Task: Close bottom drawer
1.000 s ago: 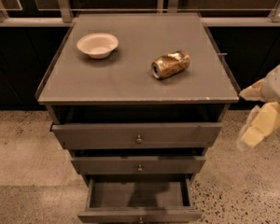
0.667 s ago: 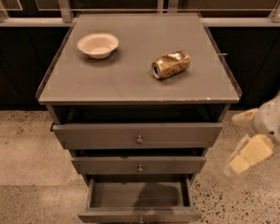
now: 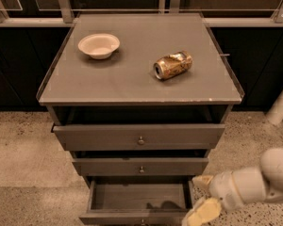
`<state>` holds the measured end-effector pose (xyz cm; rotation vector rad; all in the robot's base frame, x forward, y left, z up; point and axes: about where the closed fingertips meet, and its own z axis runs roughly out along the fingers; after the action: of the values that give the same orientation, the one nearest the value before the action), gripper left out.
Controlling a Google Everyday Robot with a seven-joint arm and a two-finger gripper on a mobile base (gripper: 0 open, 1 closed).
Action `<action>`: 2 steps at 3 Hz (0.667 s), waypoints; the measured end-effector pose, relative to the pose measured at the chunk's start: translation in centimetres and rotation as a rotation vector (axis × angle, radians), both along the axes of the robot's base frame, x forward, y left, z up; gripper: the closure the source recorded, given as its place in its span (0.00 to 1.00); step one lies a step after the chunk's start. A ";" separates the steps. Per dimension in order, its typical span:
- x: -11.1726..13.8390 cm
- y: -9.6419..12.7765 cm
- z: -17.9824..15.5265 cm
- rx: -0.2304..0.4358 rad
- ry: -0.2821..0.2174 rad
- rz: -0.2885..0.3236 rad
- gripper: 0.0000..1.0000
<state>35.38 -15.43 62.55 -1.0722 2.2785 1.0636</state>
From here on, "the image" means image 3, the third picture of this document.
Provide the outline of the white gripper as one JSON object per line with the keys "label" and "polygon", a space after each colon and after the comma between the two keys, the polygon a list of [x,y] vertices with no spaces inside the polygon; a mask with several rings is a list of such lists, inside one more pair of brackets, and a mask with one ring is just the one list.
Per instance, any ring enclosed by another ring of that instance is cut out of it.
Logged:
{"label": "white gripper", "polygon": [[192,178],[192,183],[209,191],[213,198],[199,199],[182,219],[181,226],[202,226],[220,216],[222,207],[234,211],[267,198],[268,186],[257,167],[225,171],[214,177],[199,175]]}

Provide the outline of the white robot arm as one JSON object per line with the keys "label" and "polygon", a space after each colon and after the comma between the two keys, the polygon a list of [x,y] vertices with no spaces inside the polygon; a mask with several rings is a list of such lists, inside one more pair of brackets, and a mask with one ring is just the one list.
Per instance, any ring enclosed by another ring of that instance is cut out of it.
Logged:
{"label": "white robot arm", "polygon": [[209,197],[195,203],[181,226],[202,226],[220,216],[222,210],[239,210],[250,203],[283,203],[283,148],[265,151],[257,167],[195,176],[191,181]]}

